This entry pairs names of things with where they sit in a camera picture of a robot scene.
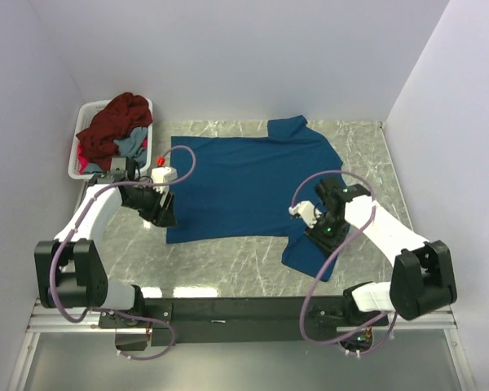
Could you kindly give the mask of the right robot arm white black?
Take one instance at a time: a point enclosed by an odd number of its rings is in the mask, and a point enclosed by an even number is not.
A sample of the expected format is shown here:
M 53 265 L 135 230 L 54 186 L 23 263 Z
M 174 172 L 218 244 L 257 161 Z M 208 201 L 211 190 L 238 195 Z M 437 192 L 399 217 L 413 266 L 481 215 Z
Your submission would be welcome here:
M 315 192 L 323 212 L 309 200 L 289 207 L 306 224 L 306 236 L 330 256 L 346 241 L 349 227 L 364 234 L 385 256 L 391 279 L 368 282 L 345 290 L 341 315 L 352 325 L 370 313 L 395 312 L 407 321 L 457 301 L 452 256 L 441 240 L 429 241 L 407 228 L 374 200 L 370 190 L 342 186 L 334 177 L 321 179 Z

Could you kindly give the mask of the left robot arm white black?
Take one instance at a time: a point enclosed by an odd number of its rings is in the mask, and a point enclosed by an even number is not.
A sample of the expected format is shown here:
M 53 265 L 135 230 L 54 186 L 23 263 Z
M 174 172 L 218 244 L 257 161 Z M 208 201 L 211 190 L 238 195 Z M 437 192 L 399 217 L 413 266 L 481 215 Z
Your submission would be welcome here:
M 149 186 L 136 182 L 135 162 L 116 158 L 111 169 L 93 174 L 86 195 L 66 227 L 54 239 L 34 249 L 37 285 L 42 305 L 55 308 L 53 295 L 65 309 L 75 307 L 117 310 L 127 327 L 141 325 L 147 308 L 139 289 L 108 278 L 98 243 L 118 209 L 133 209 L 154 226 L 176 225 L 174 195 L 168 184 L 178 178 L 176 169 L 158 165 Z

